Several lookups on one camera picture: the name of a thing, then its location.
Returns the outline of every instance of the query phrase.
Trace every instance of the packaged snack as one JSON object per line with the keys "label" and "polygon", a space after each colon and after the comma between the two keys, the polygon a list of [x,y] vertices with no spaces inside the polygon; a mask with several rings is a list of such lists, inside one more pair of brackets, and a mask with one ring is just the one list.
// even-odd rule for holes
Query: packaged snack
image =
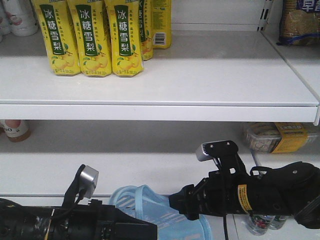
{"label": "packaged snack", "polygon": [[243,133],[252,150],[265,153],[289,153],[312,143],[319,127],[300,122],[246,122]]}
{"label": "packaged snack", "polygon": [[111,32],[112,71],[132,77],[144,70],[138,0],[105,0]]}
{"label": "packaged snack", "polygon": [[46,53],[58,76],[81,73],[75,30],[66,0],[32,0]]}
{"label": "packaged snack", "polygon": [[152,0],[153,47],[171,46],[171,0]]}
{"label": "packaged snack", "polygon": [[320,0],[283,0],[279,41],[301,46],[320,43]]}
{"label": "packaged snack", "polygon": [[143,60],[146,61],[154,55],[152,47],[151,0],[139,0],[139,29]]}
{"label": "packaged snack", "polygon": [[103,0],[67,0],[77,39],[80,68],[89,77],[112,73],[107,10]]}

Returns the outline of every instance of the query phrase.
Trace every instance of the white plastic bottle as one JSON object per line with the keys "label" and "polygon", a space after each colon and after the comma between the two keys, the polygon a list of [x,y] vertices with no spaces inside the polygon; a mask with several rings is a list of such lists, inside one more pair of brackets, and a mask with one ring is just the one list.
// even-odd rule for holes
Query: white plastic bottle
{"label": "white plastic bottle", "polygon": [[0,34],[6,35],[9,33],[11,33],[9,21],[0,2]]}
{"label": "white plastic bottle", "polygon": [[37,32],[38,25],[29,0],[3,0],[3,6],[14,35],[25,37]]}

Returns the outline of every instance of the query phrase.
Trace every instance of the store shelf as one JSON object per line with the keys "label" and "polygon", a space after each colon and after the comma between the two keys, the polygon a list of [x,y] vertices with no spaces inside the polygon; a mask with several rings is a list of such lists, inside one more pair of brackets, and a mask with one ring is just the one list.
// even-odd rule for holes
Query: store shelf
{"label": "store shelf", "polygon": [[278,25],[269,25],[264,34],[274,49],[290,66],[310,92],[320,101],[320,45],[286,46],[277,45]]}
{"label": "store shelf", "polygon": [[55,76],[40,32],[5,36],[0,65],[0,119],[314,122],[319,105],[255,31],[175,31],[133,78]]}
{"label": "store shelf", "polygon": [[99,171],[98,197],[143,184],[173,194],[216,169],[195,154],[210,141],[234,141],[247,168],[255,164],[238,122],[46,120],[30,129],[19,143],[0,135],[2,196],[62,197],[81,164]]}

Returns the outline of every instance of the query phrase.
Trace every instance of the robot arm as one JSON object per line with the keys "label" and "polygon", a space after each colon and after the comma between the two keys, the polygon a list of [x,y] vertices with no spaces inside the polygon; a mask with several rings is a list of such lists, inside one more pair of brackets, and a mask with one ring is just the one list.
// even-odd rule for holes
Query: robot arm
{"label": "robot arm", "polygon": [[170,206],[190,220],[199,214],[293,215],[309,229],[320,229],[320,169],[306,162],[282,168],[256,166],[247,174],[233,141],[203,143],[199,161],[214,160],[211,171],[198,185],[187,185],[169,196]]}
{"label": "robot arm", "polygon": [[78,204],[91,198],[97,179],[96,170],[81,165],[61,207],[22,206],[0,198],[0,240],[157,240],[155,224],[96,199]]}

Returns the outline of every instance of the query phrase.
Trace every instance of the yellow drink bottle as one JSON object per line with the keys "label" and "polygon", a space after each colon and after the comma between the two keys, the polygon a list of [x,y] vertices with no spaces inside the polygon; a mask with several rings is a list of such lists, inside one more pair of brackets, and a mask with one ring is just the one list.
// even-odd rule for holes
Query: yellow drink bottle
{"label": "yellow drink bottle", "polygon": [[75,31],[65,0],[32,0],[46,53],[58,76],[81,73]]}
{"label": "yellow drink bottle", "polygon": [[77,39],[80,68],[89,77],[112,73],[107,10],[103,0],[67,0]]}
{"label": "yellow drink bottle", "polygon": [[151,0],[139,0],[139,29],[143,60],[146,61],[154,55],[152,46]]}
{"label": "yellow drink bottle", "polygon": [[132,77],[144,70],[138,0],[105,0],[110,24],[112,71]]}
{"label": "yellow drink bottle", "polygon": [[171,46],[171,0],[152,0],[153,48]]}

